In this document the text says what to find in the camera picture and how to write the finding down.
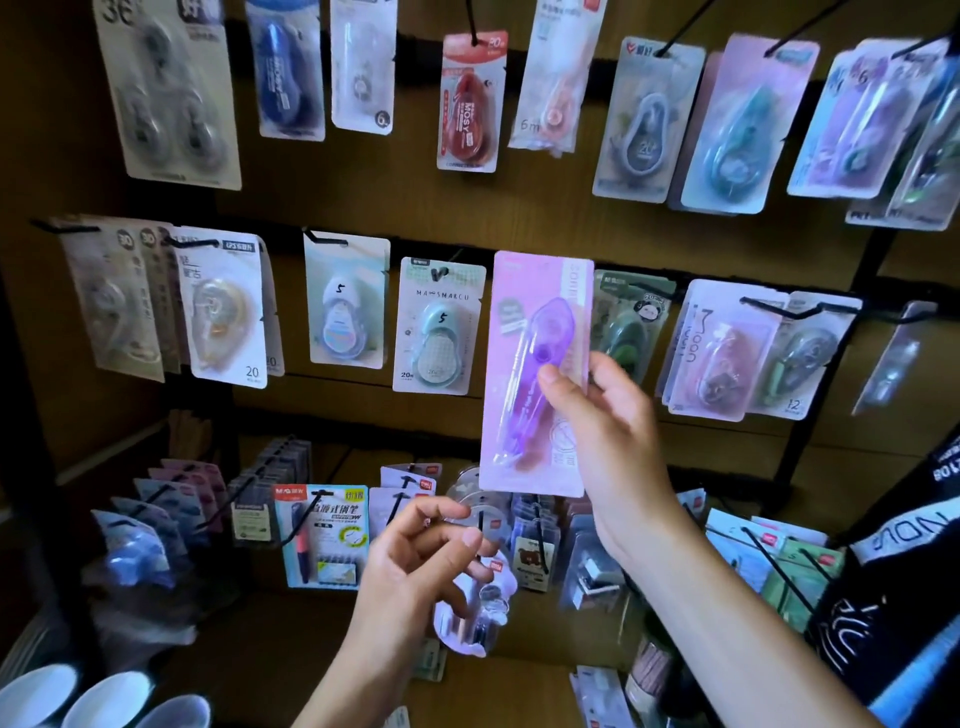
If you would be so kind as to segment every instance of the hanging product card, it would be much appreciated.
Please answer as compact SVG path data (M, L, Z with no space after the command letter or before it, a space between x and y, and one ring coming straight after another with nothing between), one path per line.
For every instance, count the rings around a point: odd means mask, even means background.
M384 304L390 241L382 237L303 235L310 315L310 361L383 369Z
M580 106L607 0L537 4L511 149L548 149L555 157L577 145Z
M837 56L787 187L790 194L876 197L948 45L930 43L892 58L913 42L869 39Z
M537 373L553 364L586 391L592 299L591 260L494 256L482 489L584 494L573 431L547 403Z
M493 172L507 80L507 32L444 38L437 168Z
M56 226L76 221L51 221ZM90 218L99 228L60 236L97 367L163 381L150 282L138 224Z
M936 303L911 301L903 308L900 317L905 319L936 312ZM925 328L922 322L914 322L900 324L894 329L894 335L890 337L873 373L863 385L851 414L858 415L870 407L885 407L893 401L894 395L920 355Z
M320 12L317 0L247 0L262 136L324 140Z
M256 235L174 228L193 376L267 386L263 274Z
M274 506L284 541L287 586L353 590L370 552L365 485L276 485Z
M394 130L395 54L396 0L330 0L335 126L378 134Z
M684 205L756 214L790 131L820 46L731 36L684 184Z
M722 280L692 281L663 403L671 414L740 422L750 406L780 316L742 303L757 299L783 307L789 296L762 286Z
M640 386L676 289L657 276L594 272L590 350L613 357Z
M820 303L856 310L863 306L860 299L794 291L786 310L800 313ZM855 313L824 311L800 321L784 317L748 411L787 420L806 417L824 370L836 355L855 316Z
M403 258L395 392L467 393L486 280L482 265Z
M658 58L658 40L628 36L620 46L593 194L666 200L706 52L674 44Z
M221 0L93 7L127 174L240 189Z

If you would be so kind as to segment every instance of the red correction tape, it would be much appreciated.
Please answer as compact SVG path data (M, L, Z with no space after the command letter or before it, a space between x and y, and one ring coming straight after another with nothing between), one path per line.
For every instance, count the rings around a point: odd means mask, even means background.
M483 164L490 157L490 97L484 82L467 69L453 91L444 126L444 146L466 164Z

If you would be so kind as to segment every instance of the purple correction tape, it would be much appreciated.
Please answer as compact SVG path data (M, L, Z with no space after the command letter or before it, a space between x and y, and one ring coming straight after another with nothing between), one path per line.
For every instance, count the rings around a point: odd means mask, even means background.
M537 372L544 364L560 366L575 326L570 304L561 298L547 302L527 323L510 371L500 417L499 445L493 457L495 464L513 465L526 450L546 401L537 383Z

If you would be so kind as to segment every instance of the fingernail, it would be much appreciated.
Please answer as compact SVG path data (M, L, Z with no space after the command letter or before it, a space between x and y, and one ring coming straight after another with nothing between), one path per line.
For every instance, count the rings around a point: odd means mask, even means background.
M483 541L483 534L480 533L479 528L468 528L460 538L462 538L464 543L470 548L477 549Z

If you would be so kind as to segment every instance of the hand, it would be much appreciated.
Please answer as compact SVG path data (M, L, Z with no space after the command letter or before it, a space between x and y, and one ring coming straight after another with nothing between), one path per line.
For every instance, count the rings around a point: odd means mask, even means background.
M653 403L606 354L591 352L589 369L586 394L552 364L540 368L540 389L573 428L600 540L630 570L630 534L681 506L660 453Z
M451 498L416 497L373 541L347 636L294 728L379 727L400 704L436 602L469 617L453 579L493 580L477 556L496 546L477 528L444 522L469 515Z

